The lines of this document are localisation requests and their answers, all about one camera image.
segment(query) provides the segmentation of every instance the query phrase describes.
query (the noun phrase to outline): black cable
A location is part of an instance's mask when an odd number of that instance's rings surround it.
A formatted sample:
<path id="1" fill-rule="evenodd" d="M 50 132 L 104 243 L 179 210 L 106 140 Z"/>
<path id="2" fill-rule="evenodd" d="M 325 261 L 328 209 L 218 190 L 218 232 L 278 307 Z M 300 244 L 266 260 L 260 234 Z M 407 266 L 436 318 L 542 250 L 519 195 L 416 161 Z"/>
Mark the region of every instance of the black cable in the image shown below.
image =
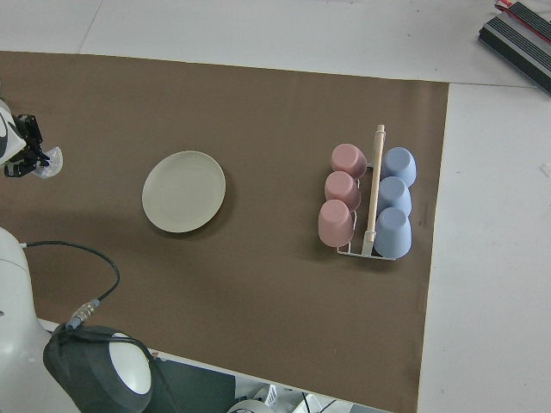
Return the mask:
<path id="1" fill-rule="evenodd" d="M 308 405 L 308 401 L 306 400 L 306 394 L 302 392 L 302 398 L 304 398 L 304 403 L 306 404 L 306 410 L 308 410 L 308 413 L 310 413 L 310 406 Z"/>
<path id="2" fill-rule="evenodd" d="M 169 400 L 172 403 L 172 407 L 174 408 L 174 411 L 177 413 L 183 413 L 182 409 L 180 408 L 180 406 L 176 401 L 176 397 L 174 396 L 174 393 L 172 392 L 168 382 L 166 381 L 166 378 L 163 372 L 157 365 L 155 358 L 149 352 L 149 349 L 147 348 L 147 346 L 140 340 L 136 340 L 135 338 L 132 338 L 132 337 L 114 337 L 114 336 L 106 335 L 102 333 L 96 333 L 91 331 L 81 331 L 79 329 L 61 330 L 58 333 L 54 332 L 54 334 L 66 334 L 70 337 L 75 337 L 77 339 L 80 339 L 86 342 L 126 342 L 129 344 L 133 344 L 144 353 L 146 359 L 149 361 L 149 365 L 153 366 L 153 368 L 155 369 L 157 376 L 161 379 L 164 390 L 169 395 Z"/>
<path id="3" fill-rule="evenodd" d="M 66 241 L 38 241 L 35 243 L 26 243 L 25 245 L 27 247 L 38 247 L 41 245 L 64 245 L 66 247 L 78 248 L 79 250 L 91 252 L 95 256 L 99 256 L 100 258 L 102 258 L 105 262 L 107 262 L 113 268 L 116 279 L 113 285 L 109 288 L 109 290 L 107 290 L 105 293 L 103 293 L 97 298 L 99 301 L 103 301 L 103 299 L 107 298 L 119 286 L 119 282 L 121 282 L 121 272 L 119 271 L 117 265 L 113 262 L 113 260 L 108 256 L 106 256 L 105 254 L 103 254 L 102 252 L 98 250 L 94 250 L 91 247 L 86 247 L 85 245 L 80 245 L 78 243 L 67 243 Z"/>
<path id="4" fill-rule="evenodd" d="M 333 403 L 335 403 L 337 400 L 333 400 L 332 402 L 330 402 L 329 404 L 327 404 L 322 410 L 319 411 L 319 413 L 324 413 L 325 410 L 327 410 L 327 408 L 329 406 L 331 406 Z"/>

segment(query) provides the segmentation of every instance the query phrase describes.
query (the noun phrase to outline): white table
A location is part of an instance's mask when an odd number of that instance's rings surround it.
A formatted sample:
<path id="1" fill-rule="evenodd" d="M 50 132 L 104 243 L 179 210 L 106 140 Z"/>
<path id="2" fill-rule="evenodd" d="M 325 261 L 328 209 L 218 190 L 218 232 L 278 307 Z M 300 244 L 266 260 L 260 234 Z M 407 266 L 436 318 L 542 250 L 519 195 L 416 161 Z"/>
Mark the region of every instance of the white table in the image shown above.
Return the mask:
<path id="1" fill-rule="evenodd" d="M 477 43 L 492 3 L 4 0 L 0 49 L 451 82 L 418 411 L 545 411 L 551 98 Z"/>

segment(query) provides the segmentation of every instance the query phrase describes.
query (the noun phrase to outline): wooden handle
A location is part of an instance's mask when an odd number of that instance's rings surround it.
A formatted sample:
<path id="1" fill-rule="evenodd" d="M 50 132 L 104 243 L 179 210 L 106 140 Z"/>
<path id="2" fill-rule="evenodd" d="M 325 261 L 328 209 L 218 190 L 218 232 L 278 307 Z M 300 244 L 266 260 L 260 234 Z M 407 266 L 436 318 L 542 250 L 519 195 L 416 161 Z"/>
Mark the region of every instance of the wooden handle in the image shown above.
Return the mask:
<path id="1" fill-rule="evenodd" d="M 362 254 L 370 255 L 375 242 L 375 218 L 377 216 L 377 201 L 379 198 L 379 180 L 381 179 L 382 147 L 385 144 L 385 126 L 377 125 L 373 143 L 373 178 L 371 180 L 371 195 L 369 197 L 368 229 L 363 236 Z"/>

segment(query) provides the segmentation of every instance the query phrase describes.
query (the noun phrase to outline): cup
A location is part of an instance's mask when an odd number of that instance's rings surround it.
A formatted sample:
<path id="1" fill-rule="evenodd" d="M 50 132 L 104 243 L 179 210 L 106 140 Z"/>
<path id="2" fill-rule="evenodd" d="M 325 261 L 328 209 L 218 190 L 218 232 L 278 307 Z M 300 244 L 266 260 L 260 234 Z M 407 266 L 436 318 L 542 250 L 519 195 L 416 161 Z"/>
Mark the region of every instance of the cup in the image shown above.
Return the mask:
<path id="1" fill-rule="evenodd" d="M 341 200 L 352 212 L 360 206 L 362 196 L 354 178 L 338 170 L 325 180 L 325 200 Z"/>
<path id="2" fill-rule="evenodd" d="M 385 258 L 400 258 L 412 247 L 412 226 L 404 211 L 391 206 L 375 223 L 375 251 Z"/>
<path id="3" fill-rule="evenodd" d="M 354 222 L 346 204 L 328 200 L 319 211 L 319 239 L 330 247 L 342 247 L 354 237 Z"/>
<path id="4" fill-rule="evenodd" d="M 377 201 L 377 215 L 383 209 L 396 207 L 401 209 L 409 217 L 412 213 L 412 196 L 407 185 L 397 176 L 389 176 L 379 184 L 379 196 Z"/>
<path id="5" fill-rule="evenodd" d="M 417 177 L 417 167 L 413 155 L 406 149 L 396 147 L 382 158 L 381 179 L 397 176 L 410 187 Z"/>
<path id="6" fill-rule="evenodd" d="M 333 170 L 342 170 L 354 179 L 361 178 L 368 168 L 368 161 L 353 144 L 338 145 L 331 154 Z"/>

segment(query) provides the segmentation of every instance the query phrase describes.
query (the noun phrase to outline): white plate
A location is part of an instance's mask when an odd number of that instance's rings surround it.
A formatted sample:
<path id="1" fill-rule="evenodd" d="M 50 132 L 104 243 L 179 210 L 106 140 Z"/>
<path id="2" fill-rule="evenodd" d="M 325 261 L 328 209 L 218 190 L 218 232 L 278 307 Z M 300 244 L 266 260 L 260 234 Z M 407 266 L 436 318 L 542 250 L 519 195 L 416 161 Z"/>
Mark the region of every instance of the white plate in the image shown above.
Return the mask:
<path id="1" fill-rule="evenodd" d="M 147 218 L 161 230 L 188 232 L 205 225 L 220 209 L 226 178 L 218 163 L 197 151 L 178 152 L 153 168 L 141 201 Z"/>

